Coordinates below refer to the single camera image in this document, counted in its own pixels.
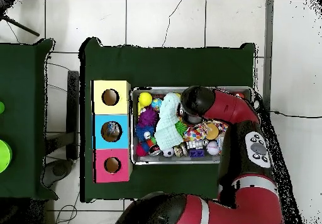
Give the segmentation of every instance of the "pink box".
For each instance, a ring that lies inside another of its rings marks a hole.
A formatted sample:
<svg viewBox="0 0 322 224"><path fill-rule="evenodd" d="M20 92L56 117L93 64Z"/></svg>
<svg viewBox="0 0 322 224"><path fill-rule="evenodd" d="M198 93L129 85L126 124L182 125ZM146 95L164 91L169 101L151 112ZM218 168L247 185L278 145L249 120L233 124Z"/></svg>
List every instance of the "pink box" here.
<svg viewBox="0 0 322 224"><path fill-rule="evenodd" d="M113 157L119 161L119 168L115 173L106 170L106 161ZM96 149L96 159L93 154L96 169L96 181L94 182L127 182L132 172L132 163L129 150L124 149Z"/></svg>

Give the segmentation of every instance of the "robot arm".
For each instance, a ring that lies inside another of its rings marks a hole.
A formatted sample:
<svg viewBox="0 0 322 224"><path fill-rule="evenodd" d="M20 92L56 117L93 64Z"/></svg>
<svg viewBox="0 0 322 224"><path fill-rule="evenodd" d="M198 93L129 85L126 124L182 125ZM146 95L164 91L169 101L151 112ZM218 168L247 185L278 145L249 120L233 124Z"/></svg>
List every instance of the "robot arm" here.
<svg viewBox="0 0 322 224"><path fill-rule="evenodd" d="M187 88L180 102L188 123L215 119L230 124L219 165L220 203L190 194L152 195L129 207L116 224L126 224L126 218L131 224L283 224L267 146L253 108L241 98L202 86ZM134 213L143 203L153 207L144 210L150 211L144 223Z"/></svg>

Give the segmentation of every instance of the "yellow box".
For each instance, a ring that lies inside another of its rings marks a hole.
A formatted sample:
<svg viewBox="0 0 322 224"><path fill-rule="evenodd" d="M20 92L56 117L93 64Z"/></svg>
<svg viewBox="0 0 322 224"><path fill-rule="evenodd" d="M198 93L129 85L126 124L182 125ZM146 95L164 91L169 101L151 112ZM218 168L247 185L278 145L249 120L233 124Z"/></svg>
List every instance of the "yellow box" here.
<svg viewBox="0 0 322 224"><path fill-rule="evenodd" d="M94 81L95 114L128 114L130 90L131 85L127 81Z"/></svg>

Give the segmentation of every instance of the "table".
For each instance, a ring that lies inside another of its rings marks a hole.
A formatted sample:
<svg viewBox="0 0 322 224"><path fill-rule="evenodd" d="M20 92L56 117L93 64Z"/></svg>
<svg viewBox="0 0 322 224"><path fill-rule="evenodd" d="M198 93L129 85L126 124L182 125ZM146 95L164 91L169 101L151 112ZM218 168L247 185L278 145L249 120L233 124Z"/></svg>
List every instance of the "table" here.
<svg viewBox="0 0 322 224"><path fill-rule="evenodd" d="M13 151L8 168L0 173L0 197L57 199L43 187L45 161L44 68L53 40L36 45L0 44L0 139Z"/></svg>
<svg viewBox="0 0 322 224"><path fill-rule="evenodd" d="M125 80L142 86L253 86L255 45L240 48L102 47L97 38L81 46L80 200L141 198L154 191L216 198L218 164L134 165L129 182L94 184L91 145L91 80Z"/></svg>

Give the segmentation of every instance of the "gray tray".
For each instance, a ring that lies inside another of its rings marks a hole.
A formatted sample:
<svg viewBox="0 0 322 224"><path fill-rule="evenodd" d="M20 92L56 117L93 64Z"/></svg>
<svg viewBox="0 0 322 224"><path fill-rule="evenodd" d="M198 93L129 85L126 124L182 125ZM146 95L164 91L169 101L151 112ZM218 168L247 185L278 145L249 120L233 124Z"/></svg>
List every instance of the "gray tray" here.
<svg viewBox="0 0 322 224"><path fill-rule="evenodd" d="M168 92L182 93L188 87L146 87L145 89L133 88L130 92L130 100L132 103L132 111L130 118L130 128L131 128L131 161L136 165L145 164L213 164L220 162L220 155L210 155L206 153L204 157L191 158L191 157L164 157L162 154L146 157L139 157L136 155L136 145L138 144L138 139L135 136L135 125L138 121L138 96L141 92L149 92L151 94L167 94ZM254 91L251 87L244 86L222 86L216 87L222 91L228 91L231 93L241 92L244 94L245 99L254 102Z"/></svg>

